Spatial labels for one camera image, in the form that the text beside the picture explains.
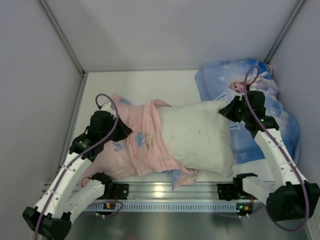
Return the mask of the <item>pink pillowcase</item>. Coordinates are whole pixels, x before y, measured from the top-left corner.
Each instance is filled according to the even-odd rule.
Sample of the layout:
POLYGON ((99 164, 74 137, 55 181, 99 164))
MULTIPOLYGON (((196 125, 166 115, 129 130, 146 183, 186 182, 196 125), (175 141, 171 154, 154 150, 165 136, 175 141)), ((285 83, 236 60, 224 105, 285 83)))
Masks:
POLYGON ((193 185, 198 172, 184 167, 174 159, 162 139, 159 108, 168 107, 160 99, 152 99, 142 105, 133 105, 120 95, 111 96, 120 119, 132 130, 124 140, 109 141, 87 168, 81 179, 84 184, 96 173, 105 173, 116 180, 130 176, 143 178, 153 172, 171 172, 171 186, 193 185))

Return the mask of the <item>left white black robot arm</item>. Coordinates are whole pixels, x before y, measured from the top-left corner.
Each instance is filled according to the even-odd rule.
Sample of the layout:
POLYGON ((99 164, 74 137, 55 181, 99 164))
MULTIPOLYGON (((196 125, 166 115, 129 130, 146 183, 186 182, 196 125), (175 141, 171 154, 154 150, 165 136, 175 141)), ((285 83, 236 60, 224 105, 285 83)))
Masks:
POLYGON ((126 139, 133 131, 119 117, 117 110, 98 110, 90 118, 84 133, 76 137, 65 161, 41 199, 26 207, 22 217, 34 236, 48 240, 66 238, 77 217, 100 197, 108 197, 112 178, 98 172, 77 193, 73 193, 85 171, 92 165, 108 142, 126 139))

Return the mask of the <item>white pillow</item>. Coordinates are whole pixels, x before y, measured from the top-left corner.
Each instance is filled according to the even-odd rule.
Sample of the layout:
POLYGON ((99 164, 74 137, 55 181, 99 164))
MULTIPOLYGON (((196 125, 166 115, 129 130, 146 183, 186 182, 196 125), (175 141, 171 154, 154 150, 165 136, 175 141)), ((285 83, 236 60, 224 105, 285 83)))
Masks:
POLYGON ((212 100, 159 108, 162 139, 175 160, 188 169, 233 174, 230 121, 219 113, 227 105, 212 100))

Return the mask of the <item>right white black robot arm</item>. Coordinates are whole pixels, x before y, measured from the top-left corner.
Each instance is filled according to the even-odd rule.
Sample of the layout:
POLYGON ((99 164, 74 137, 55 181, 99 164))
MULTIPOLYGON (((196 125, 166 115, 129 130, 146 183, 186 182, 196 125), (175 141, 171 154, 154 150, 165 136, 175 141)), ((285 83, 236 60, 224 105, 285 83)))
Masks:
POLYGON ((261 180, 255 173, 242 173, 233 182, 240 192, 264 204, 274 222, 307 221, 320 198, 320 187, 310 183, 291 158, 274 117, 266 114, 265 95, 245 91, 219 113, 232 122, 244 122, 245 128, 260 147, 273 175, 274 184, 261 180))

